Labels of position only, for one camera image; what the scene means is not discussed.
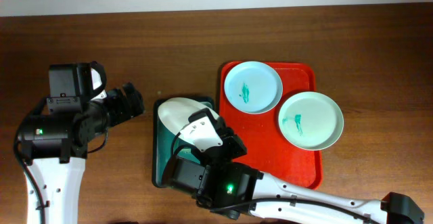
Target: green stain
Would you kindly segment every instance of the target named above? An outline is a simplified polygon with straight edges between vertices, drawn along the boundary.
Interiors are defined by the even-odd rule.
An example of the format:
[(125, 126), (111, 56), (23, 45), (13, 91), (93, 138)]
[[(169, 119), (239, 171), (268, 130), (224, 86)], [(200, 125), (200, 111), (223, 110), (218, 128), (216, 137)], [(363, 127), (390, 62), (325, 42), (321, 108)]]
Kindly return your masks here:
[(296, 123), (296, 128), (298, 128), (299, 135), (302, 136), (302, 127), (300, 126), (300, 114), (295, 115), (295, 123)]
[(245, 83), (244, 86), (242, 86), (242, 99), (244, 99), (245, 104), (250, 101), (250, 90)]
[(291, 116), (285, 117), (285, 118), (283, 118), (282, 123), (286, 124), (289, 120), (295, 120), (295, 118), (292, 118)]

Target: black cable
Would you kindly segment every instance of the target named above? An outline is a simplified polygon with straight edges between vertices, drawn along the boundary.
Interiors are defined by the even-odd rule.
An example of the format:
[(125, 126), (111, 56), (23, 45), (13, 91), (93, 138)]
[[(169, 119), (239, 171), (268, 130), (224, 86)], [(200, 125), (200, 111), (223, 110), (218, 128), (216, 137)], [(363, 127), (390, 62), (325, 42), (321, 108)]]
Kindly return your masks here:
[(91, 153), (94, 153), (94, 152), (102, 149), (105, 145), (107, 145), (107, 140), (108, 140), (108, 129), (106, 129), (106, 137), (104, 139), (104, 142), (102, 142), (102, 144), (98, 148), (96, 148), (94, 150), (89, 150), (87, 153), (91, 154)]
[(316, 205), (316, 206), (322, 206), (325, 208), (330, 208), (332, 210), (340, 211), (344, 214), (352, 216), (355, 219), (360, 219), (360, 220), (364, 221), (365, 223), (379, 224), (377, 221), (371, 220), (369, 217), (364, 217), (363, 215), (360, 215), (358, 213), (346, 210), (345, 208), (334, 206), (332, 204), (323, 203), (320, 201), (299, 200), (299, 199), (295, 199), (295, 198), (258, 198), (258, 199), (253, 199), (251, 201), (242, 202), (239, 204), (233, 204), (231, 206), (224, 206), (224, 207), (220, 207), (220, 208), (210, 208), (210, 211), (221, 212), (224, 210), (231, 210), (231, 209), (234, 209), (237, 207), (241, 207), (241, 206), (245, 206), (245, 205), (249, 205), (249, 204), (256, 204), (259, 202), (290, 202), (290, 203), (295, 203), (295, 204), (311, 204), (311, 205)]
[(21, 166), (22, 170), (24, 171), (24, 174), (27, 176), (28, 180), (30, 181), (30, 184), (32, 185), (33, 189), (36, 192), (36, 197), (37, 200), (39, 202), (39, 206), (36, 208), (37, 210), (39, 209), (39, 214), (40, 214), (40, 220), (41, 220), (41, 224), (45, 224), (45, 203), (43, 201), (42, 198), (42, 194), (41, 191), (39, 189), (39, 186), (35, 180), (35, 178), (33, 177), (32, 173), (30, 172), (30, 170), (28, 170), (28, 167), (26, 165), (26, 163), (23, 161), (22, 156), (20, 151), (18, 150), (18, 146), (20, 145), (20, 141), (18, 141), (18, 133), (20, 132), (22, 123), (29, 117), (32, 115), (39, 115), (42, 113), (43, 108), (45, 107), (45, 104), (47, 103), (47, 98), (48, 96), (43, 97), (39, 103), (35, 106), (35, 108), (33, 108), (33, 110), (31, 110), (25, 117), (24, 120), (20, 123), (20, 126), (18, 126), (18, 129), (15, 133), (15, 137), (14, 137), (14, 156), (16, 158), (16, 160), (18, 161), (18, 164)]
[(178, 132), (171, 142), (170, 156), (174, 155), (176, 140), (179, 138), (179, 136), (181, 136), (181, 132)]
[(185, 148), (189, 148), (190, 150), (196, 149), (197, 147), (194, 145), (180, 145), (178, 148), (176, 148), (175, 152), (173, 153), (173, 155), (171, 157), (177, 156), (179, 154), (179, 152)]

